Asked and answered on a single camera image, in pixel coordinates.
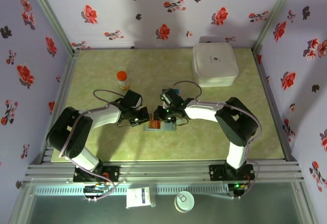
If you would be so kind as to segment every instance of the robotic arm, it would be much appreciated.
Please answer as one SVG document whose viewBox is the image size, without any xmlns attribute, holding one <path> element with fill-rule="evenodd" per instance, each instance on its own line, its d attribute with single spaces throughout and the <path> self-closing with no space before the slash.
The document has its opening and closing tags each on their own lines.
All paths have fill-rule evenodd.
<svg viewBox="0 0 327 224">
<path fill-rule="evenodd" d="M 205 119 L 218 122 L 230 141 L 225 174 L 228 178 L 235 178 L 242 172 L 248 142 L 255 134 L 258 124 L 254 119 L 239 111 L 243 110 L 251 114 L 239 99 L 232 97 L 226 103 L 221 104 L 198 102 L 193 98 L 183 100 L 173 89 L 164 91 L 160 97 L 167 108 L 158 106 L 154 112 L 155 120 L 176 123 L 180 119 Z"/>
<path fill-rule="evenodd" d="M 46 140 L 76 165 L 101 175 L 104 172 L 102 162 L 85 147 L 90 130 L 109 123 L 119 124 L 123 120 L 128 120 L 131 126 L 143 124 L 150 118 L 146 107 L 137 109 L 141 105 L 141 95 L 128 91 L 124 98 L 92 112 L 67 107 Z"/>
<path fill-rule="evenodd" d="M 214 169 L 218 180 L 242 180 L 244 174 L 251 177 L 249 172 L 253 170 L 253 167 L 246 164 L 245 158 L 249 139 L 255 134 L 258 125 L 253 118 L 248 116 L 252 115 L 251 112 L 237 98 L 232 97 L 226 103 L 218 104 L 198 102 L 193 98 L 183 100 L 171 88 L 164 91 L 160 97 L 166 108 L 158 106 L 153 114 L 155 120 L 176 123 L 181 119 L 205 119 L 220 124 L 230 141 L 230 146 L 223 168 Z M 108 123 L 119 124 L 123 120 L 128 120 L 131 126 L 148 122 L 150 118 L 147 108 L 138 109 L 141 103 L 141 95 L 129 90 L 124 98 L 110 102 L 110 105 L 105 107 L 92 109 L 91 113 L 68 107 L 57 119 L 46 140 L 74 164 L 97 175 L 111 172 L 110 179 L 117 181 L 119 168 L 112 171 L 112 168 L 103 166 L 102 162 L 85 147 L 85 143 L 93 128 Z M 78 173 L 75 171 L 76 175 L 82 176 L 78 180 L 80 182 L 103 181 L 82 170 Z"/>
</svg>

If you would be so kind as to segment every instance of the bottle cap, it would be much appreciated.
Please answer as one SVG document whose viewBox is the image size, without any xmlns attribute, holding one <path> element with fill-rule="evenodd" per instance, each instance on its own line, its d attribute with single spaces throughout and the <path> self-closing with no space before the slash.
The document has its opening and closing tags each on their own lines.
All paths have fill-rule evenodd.
<svg viewBox="0 0 327 224">
<path fill-rule="evenodd" d="M 124 71 L 117 72 L 117 79 L 119 81 L 125 81 L 127 79 L 127 73 Z"/>
</svg>

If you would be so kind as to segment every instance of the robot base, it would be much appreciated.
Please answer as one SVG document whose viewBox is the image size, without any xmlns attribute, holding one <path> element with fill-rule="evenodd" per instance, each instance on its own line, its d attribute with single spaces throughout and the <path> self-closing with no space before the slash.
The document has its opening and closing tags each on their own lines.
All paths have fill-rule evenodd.
<svg viewBox="0 0 327 224">
<path fill-rule="evenodd" d="M 120 168 L 119 166 L 102 166 L 99 172 L 95 172 L 96 174 L 103 175 L 105 177 L 109 177 L 113 182 L 118 182 Z M 105 182 L 104 179 L 90 175 L 80 168 L 75 168 L 74 172 L 74 183 L 85 183 L 85 182 Z"/>
<path fill-rule="evenodd" d="M 244 164 L 240 169 L 235 170 L 224 165 L 209 165 L 210 180 L 213 181 L 248 181 L 250 177 L 254 180 L 254 170 L 251 164 Z"/>
</svg>

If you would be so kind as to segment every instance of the floral wallpaper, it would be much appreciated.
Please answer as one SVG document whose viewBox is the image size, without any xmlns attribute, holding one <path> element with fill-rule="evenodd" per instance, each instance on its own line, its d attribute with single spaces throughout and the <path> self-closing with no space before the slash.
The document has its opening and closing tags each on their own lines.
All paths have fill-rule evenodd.
<svg viewBox="0 0 327 224">
<path fill-rule="evenodd" d="M 258 55 L 320 223 L 327 220 L 326 2 L 287 0 Z"/>
<path fill-rule="evenodd" d="M 0 0 L 0 223 L 41 153 L 68 53 L 36 0 Z"/>
<path fill-rule="evenodd" d="M 74 49 L 253 47 L 276 0 L 48 0 Z M 280 38 L 283 24 L 276 30 Z"/>
</svg>

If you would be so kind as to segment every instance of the white storage container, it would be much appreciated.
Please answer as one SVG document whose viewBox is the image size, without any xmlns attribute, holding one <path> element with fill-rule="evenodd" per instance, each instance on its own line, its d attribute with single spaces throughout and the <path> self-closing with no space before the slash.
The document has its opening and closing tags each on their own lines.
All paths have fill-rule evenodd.
<svg viewBox="0 0 327 224">
<path fill-rule="evenodd" d="M 239 74 L 233 49 L 227 42 L 196 44 L 192 66 L 195 82 L 201 87 L 231 86 Z"/>
</svg>

